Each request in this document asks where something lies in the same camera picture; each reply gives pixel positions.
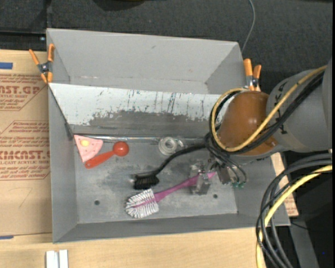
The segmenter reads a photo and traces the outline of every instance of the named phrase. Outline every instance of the pink brush handle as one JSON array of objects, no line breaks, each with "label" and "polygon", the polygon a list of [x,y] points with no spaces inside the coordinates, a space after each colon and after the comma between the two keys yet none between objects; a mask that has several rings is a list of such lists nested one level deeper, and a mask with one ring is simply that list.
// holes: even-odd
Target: pink brush handle
[{"label": "pink brush handle", "polygon": [[[213,176],[215,176],[216,172],[209,172],[207,173],[207,176],[208,176],[208,179],[212,178]],[[188,186],[193,186],[197,183],[197,179],[199,178],[199,175],[197,176],[194,176],[190,179],[187,179],[186,181],[183,181],[182,183],[176,185],[176,186],[173,186],[172,188],[170,189],[167,189],[167,190],[163,190],[162,192],[159,192],[159,193],[154,193],[154,197],[155,197],[155,201],[156,202],[159,202],[161,201],[164,197],[166,197],[167,195],[179,190],[179,189],[182,189],[182,188],[186,188]]]}]

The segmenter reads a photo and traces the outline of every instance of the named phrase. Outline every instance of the white clip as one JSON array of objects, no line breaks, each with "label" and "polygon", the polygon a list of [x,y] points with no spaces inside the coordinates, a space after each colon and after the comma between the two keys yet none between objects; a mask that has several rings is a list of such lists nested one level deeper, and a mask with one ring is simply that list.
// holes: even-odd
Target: white clip
[{"label": "white clip", "polygon": [[68,268],[68,250],[46,251],[46,268]]}]

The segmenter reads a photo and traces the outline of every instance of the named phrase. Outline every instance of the orange clamp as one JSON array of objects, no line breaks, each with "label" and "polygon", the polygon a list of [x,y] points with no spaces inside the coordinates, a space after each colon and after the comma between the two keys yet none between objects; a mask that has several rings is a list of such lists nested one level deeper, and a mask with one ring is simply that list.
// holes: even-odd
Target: orange clamp
[{"label": "orange clamp", "polygon": [[51,63],[53,63],[54,61],[54,51],[55,51],[55,45],[54,44],[50,44],[49,45],[49,49],[47,51],[47,62],[44,64],[40,64],[39,59],[37,58],[36,54],[34,53],[33,50],[29,49],[29,53],[31,54],[31,57],[33,59],[33,62],[35,63],[35,65],[37,65],[37,67],[40,70],[41,73],[41,78],[42,80],[47,84],[52,82],[53,79],[53,75],[52,72],[50,71],[50,65]]}]

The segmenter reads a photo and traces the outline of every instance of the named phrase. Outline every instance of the brush bristles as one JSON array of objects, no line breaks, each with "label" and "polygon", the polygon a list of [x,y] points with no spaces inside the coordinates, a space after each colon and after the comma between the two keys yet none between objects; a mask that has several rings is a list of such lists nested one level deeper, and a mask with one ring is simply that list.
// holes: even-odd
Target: brush bristles
[{"label": "brush bristles", "polygon": [[159,211],[152,189],[130,197],[127,201],[125,211],[134,218],[147,217]]}]

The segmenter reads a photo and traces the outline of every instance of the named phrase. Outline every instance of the cardboard box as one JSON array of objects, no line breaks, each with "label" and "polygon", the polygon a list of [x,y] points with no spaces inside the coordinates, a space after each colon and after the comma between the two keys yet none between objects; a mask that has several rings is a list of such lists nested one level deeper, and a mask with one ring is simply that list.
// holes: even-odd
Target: cardboard box
[{"label": "cardboard box", "polygon": [[51,232],[47,86],[28,51],[0,63],[0,236]]},{"label": "cardboard box", "polygon": [[[126,199],[137,193],[131,175],[166,158],[156,140],[202,138],[219,95],[245,84],[237,43],[53,29],[47,43],[56,47],[49,91],[54,242],[255,225],[263,192],[275,177],[270,158],[244,166],[244,189],[213,179],[207,195],[177,191],[145,219],[124,211]],[[73,134],[107,137],[101,152],[126,140],[130,152],[87,170]],[[206,150],[175,159],[154,191],[188,178],[190,165],[207,159]],[[288,223],[284,209],[276,223]]]}]

